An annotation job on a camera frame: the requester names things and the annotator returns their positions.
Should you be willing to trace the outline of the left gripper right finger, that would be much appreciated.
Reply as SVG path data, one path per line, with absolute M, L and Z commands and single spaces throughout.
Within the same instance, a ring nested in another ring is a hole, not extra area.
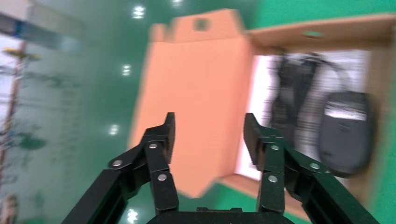
M 301 203 L 313 224 L 375 224 L 377 220 L 319 161 L 293 149 L 276 129 L 261 126 L 246 113 L 243 139 L 261 171 L 259 212 L 273 223 L 287 223 L 285 194 Z

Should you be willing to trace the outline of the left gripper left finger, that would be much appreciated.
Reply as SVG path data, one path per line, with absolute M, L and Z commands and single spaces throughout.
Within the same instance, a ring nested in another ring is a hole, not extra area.
M 179 201 L 170 172 L 175 141 L 175 114 L 160 126 L 146 129 L 139 144 L 109 162 L 63 220 L 64 224 L 116 224 L 128 199 L 150 184 L 155 217 L 151 224 L 175 221 Z

